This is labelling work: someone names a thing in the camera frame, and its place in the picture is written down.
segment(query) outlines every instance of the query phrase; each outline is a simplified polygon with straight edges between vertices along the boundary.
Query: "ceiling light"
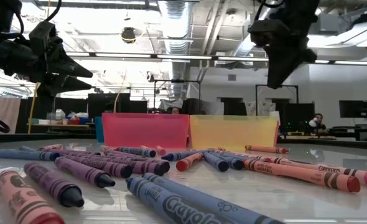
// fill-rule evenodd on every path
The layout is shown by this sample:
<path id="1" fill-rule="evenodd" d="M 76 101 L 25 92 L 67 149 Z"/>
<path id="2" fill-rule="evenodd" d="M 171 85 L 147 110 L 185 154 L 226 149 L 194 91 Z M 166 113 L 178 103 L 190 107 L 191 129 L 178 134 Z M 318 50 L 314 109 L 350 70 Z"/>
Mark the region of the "ceiling light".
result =
<path id="1" fill-rule="evenodd" d="M 198 56 L 198 55 L 158 55 L 161 59 L 188 59 L 188 60 L 211 60 L 212 56 Z"/>
<path id="2" fill-rule="evenodd" d="M 334 65 L 367 65 L 367 62 L 362 61 L 336 61 Z"/>
<path id="3" fill-rule="evenodd" d="M 68 56 L 82 56 L 82 57 L 90 56 L 89 53 L 85 53 L 85 52 L 66 52 L 66 54 Z"/>
<path id="4" fill-rule="evenodd" d="M 150 58 L 150 54 L 115 54 L 115 53 L 96 53 L 97 57 L 117 57 L 117 58 Z"/>
<path id="5" fill-rule="evenodd" d="M 268 62 L 268 58 L 256 57 L 218 57 L 218 60 L 232 61 L 232 62 Z"/>

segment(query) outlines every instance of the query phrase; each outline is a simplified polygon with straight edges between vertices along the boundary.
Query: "crayon wrapper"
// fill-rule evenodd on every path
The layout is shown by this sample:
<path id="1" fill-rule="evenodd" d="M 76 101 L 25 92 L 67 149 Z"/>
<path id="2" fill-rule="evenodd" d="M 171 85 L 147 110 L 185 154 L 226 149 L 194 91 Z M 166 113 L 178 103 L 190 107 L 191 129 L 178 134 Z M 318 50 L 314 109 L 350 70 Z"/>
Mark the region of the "crayon wrapper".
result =
<path id="1" fill-rule="evenodd" d="M 34 220 L 46 214 L 59 219 L 54 223 L 64 223 L 58 213 L 17 172 L 0 173 L 0 191 L 16 224 L 35 224 Z"/>

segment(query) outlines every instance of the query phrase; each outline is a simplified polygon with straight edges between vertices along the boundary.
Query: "crayon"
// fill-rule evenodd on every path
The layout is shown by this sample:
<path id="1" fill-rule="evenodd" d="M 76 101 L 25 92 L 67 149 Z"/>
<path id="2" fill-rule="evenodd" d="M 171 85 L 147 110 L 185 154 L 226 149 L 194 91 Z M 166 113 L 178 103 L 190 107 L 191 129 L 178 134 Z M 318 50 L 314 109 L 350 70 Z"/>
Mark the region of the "crayon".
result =
<path id="1" fill-rule="evenodd" d="M 132 174 L 132 167 L 126 164 L 117 164 L 113 162 L 97 161 L 94 159 L 80 158 L 74 156 L 64 156 L 64 158 L 71 159 L 81 164 L 103 170 L 115 177 L 128 178 Z"/>
<path id="2" fill-rule="evenodd" d="M 155 157 L 156 151 L 153 149 L 138 149 L 135 147 L 118 147 L 118 151 L 126 152 L 138 156 Z"/>
<path id="3" fill-rule="evenodd" d="M 116 184 L 107 172 L 86 166 L 71 159 L 59 157 L 53 163 L 59 169 L 67 171 L 75 177 L 85 180 L 97 187 L 112 187 Z"/>
<path id="4" fill-rule="evenodd" d="M 253 155 L 238 154 L 238 153 L 234 153 L 234 152 L 219 152 L 219 155 L 225 156 L 225 157 L 231 157 L 231 158 L 235 158 L 235 159 L 241 159 L 243 162 L 246 159 L 249 159 L 249 160 L 257 159 Z M 272 162 L 272 160 L 270 158 L 263 158 L 262 160 L 264 162 Z"/>
<path id="5" fill-rule="evenodd" d="M 210 152 L 212 155 L 219 157 L 220 159 L 224 160 L 225 162 L 228 163 L 229 167 L 232 169 L 236 169 L 236 170 L 242 170 L 244 167 L 244 163 L 241 159 L 235 159 L 232 157 L 226 157 L 226 156 L 221 156 L 218 153 L 215 152 Z"/>
<path id="6" fill-rule="evenodd" d="M 204 160 L 206 160 L 210 165 L 212 165 L 217 170 L 225 172 L 229 169 L 228 163 L 223 159 L 220 159 L 209 152 L 204 153 L 203 156 Z"/>
<path id="7" fill-rule="evenodd" d="M 84 151 L 69 151 L 69 150 L 60 150 L 60 149 L 41 149 L 43 152 L 57 152 L 60 156 L 69 156 L 70 154 L 80 153 L 80 154 L 88 154 L 88 155 L 100 155 L 100 152 L 84 152 Z"/>
<path id="8" fill-rule="evenodd" d="M 26 151 L 26 152 L 38 152 L 38 150 L 33 149 L 32 147 L 27 147 L 27 146 L 21 146 L 19 147 L 20 151 Z"/>
<path id="9" fill-rule="evenodd" d="M 167 151 L 161 146 L 156 146 L 156 151 L 160 156 L 164 156 L 167 154 Z"/>
<path id="10" fill-rule="evenodd" d="M 97 161 L 114 162 L 118 164 L 126 164 L 132 167 L 132 172 L 134 174 L 145 174 L 147 172 L 152 172 L 157 175 L 164 175 L 164 168 L 160 164 L 154 162 L 139 162 L 139 161 L 127 161 L 119 158 L 110 158 L 106 156 L 91 156 L 91 155 L 81 155 L 81 158 L 95 159 Z"/>
<path id="11" fill-rule="evenodd" d="M 201 203 L 193 203 L 181 195 L 172 193 L 142 177 L 126 179 L 128 190 L 142 203 L 151 208 L 169 223 L 224 223 L 244 224 L 246 221 L 234 222 L 212 211 Z"/>
<path id="12" fill-rule="evenodd" d="M 358 178 L 361 184 L 367 185 L 367 171 L 364 170 L 349 169 L 346 167 L 330 166 L 325 164 L 314 164 L 310 162 L 294 161 L 291 159 L 277 157 L 270 157 L 270 159 L 272 159 L 272 161 L 276 164 L 350 175 L 352 177 Z"/>
<path id="13" fill-rule="evenodd" d="M 64 224 L 60 215 L 15 171 L 0 173 L 0 191 L 16 224 Z"/>
<path id="14" fill-rule="evenodd" d="M 62 144 L 54 144 L 54 145 L 51 145 L 51 146 L 43 146 L 40 148 L 40 150 L 43 150 L 43 149 L 63 149 L 63 145 Z"/>
<path id="15" fill-rule="evenodd" d="M 248 164 L 244 163 L 244 168 L 251 171 L 287 177 L 294 180 L 301 180 L 307 183 L 347 192 L 360 191 L 359 179 L 349 175 L 335 174 L 332 172 L 305 169 L 301 167 L 285 166 L 272 162 L 262 162 L 257 159 L 249 162 Z"/>
<path id="16" fill-rule="evenodd" d="M 99 156 L 94 156 L 94 157 L 86 157 L 88 159 L 96 159 Z M 152 162 L 152 163 L 156 163 L 159 164 L 160 166 L 162 166 L 164 173 L 168 172 L 170 170 L 170 163 L 166 160 L 161 160 L 161 159 L 151 159 L 151 158 L 146 158 L 146 157 L 131 157 L 131 156 L 125 156 L 125 155 L 120 155 L 120 154 L 115 154 L 114 152 L 106 152 L 106 156 L 103 156 L 103 158 L 107 157 L 108 159 L 120 159 L 120 160 L 124 160 L 124 161 L 138 161 L 138 162 Z"/>
<path id="17" fill-rule="evenodd" d="M 196 153 L 177 162 L 177 170 L 185 171 L 203 158 L 203 153 Z"/>
<path id="18" fill-rule="evenodd" d="M 36 162 L 27 163 L 24 172 L 65 207 L 82 207 L 81 189 L 55 171 L 48 170 Z"/>
<path id="19" fill-rule="evenodd" d="M 190 187 L 178 184 L 174 181 L 159 177 L 154 174 L 145 174 L 143 178 L 150 180 L 151 182 L 157 184 L 158 186 L 165 188 L 173 193 L 184 195 L 187 200 L 203 205 L 210 211 L 220 213 L 221 215 L 234 220 L 237 223 L 262 223 L 262 224 L 280 224 L 282 222 L 271 219 L 265 215 L 261 215 L 254 211 L 242 208 L 233 203 L 224 201 L 222 199 L 213 197 L 211 195 L 205 194 L 198 190 L 192 189 Z"/>
<path id="20" fill-rule="evenodd" d="M 5 159 L 27 159 L 39 161 L 54 161 L 60 156 L 56 152 L 26 152 L 10 149 L 0 149 L 0 158 Z"/>
<path id="21" fill-rule="evenodd" d="M 209 152 L 208 150 L 198 150 L 198 151 L 191 151 L 191 152 L 174 152 L 174 153 L 168 153 L 165 156 L 162 156 L 161 159 L 165 159 L 167 161 L 179 161 L 181 159 L 185 159 L 188 156 L 191 156 L 196 153 L 205 153 Z"/>
<path id="22" fill-rule="evenodd" d="M 264 146 L 245 146 L 246 150 L 259 151 L 259 152 L 271 152 L 271 153 L 288 153 L 290 150 L 281 147 L 264 147 Z"/>

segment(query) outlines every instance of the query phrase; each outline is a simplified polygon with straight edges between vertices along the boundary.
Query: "red crayon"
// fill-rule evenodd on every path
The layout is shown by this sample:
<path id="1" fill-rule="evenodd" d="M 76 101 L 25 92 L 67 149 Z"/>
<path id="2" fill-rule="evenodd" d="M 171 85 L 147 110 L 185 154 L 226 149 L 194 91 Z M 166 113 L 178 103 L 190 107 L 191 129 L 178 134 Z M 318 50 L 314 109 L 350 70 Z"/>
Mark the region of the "red crayon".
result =
<path id="1" fill-rule="evenodd" d="M 167 154 L 167 151 L 161 146 L 156 146 L 156 151 L 160 156 L 164 156 Z"/>
<path id="2" fill-rule="evenodd" d="M 268 158 L 270 158 L 276 164 L 350 175 L 352 177 L 357 177 L 361 182 L 361 184 L 367 185 L 367 171 L 364 170 L 349 169 L 346 167 L 330 166 L 325 164 L 314 164 L 310 162 L 293 161 L 290 159 L 278 158 L 278 157 L 268 157 Z"/>
<path id="3" fill-rule="evenodd" d="M 16 224 L 65 224 L 17 172 L 7 170 L 0 173 L 0 191 Z"/>
<path id="4" fill-rule="evenodd" d="M 63 149 L 63 145 L 62 144 L 55 144 L 55 145 L 51 145 L 51 146 L 43 146 L 43 147 L 40 148 L 41 151 L 43 149 Z"/>
<path id="5" fill-rule="evenodd" d="M 271 162 L 262 162 L 260 160 L 253 160 L 248 164 L 245 163 L 244 168 L 347 192 L 360 191 L 359 179 L 349 175 L 279 165 Z"/>
<path id="6" fill-rule="evenodd" d="M 250 151 L 271 152 L 271 153 L 281 153 L 281 154 L 285 154 L 289 152 L 288 149 L 284 149 L 281 147 L 245 146 L 244 148 Z"/>
<path id="7" fill-rule="evenodd" d="M 203 158 L 203 153 L 196 153 L 177 162 L 177 170 L 185 171 Z"/>

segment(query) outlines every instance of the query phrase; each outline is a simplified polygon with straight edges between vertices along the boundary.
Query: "blue container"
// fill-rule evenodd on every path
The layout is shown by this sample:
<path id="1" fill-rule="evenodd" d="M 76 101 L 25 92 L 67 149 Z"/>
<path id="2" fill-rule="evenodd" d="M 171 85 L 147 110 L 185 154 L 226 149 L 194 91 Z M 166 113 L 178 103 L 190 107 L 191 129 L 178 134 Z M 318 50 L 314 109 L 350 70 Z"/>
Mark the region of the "blue container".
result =
<path id="1" fill-rule="evenodd" d="M 96 140 L 98 142 L 105 142 L 105 140 L 103 139 L 102 117 L 95 118 L 95 130 L 96 130 Z"/>

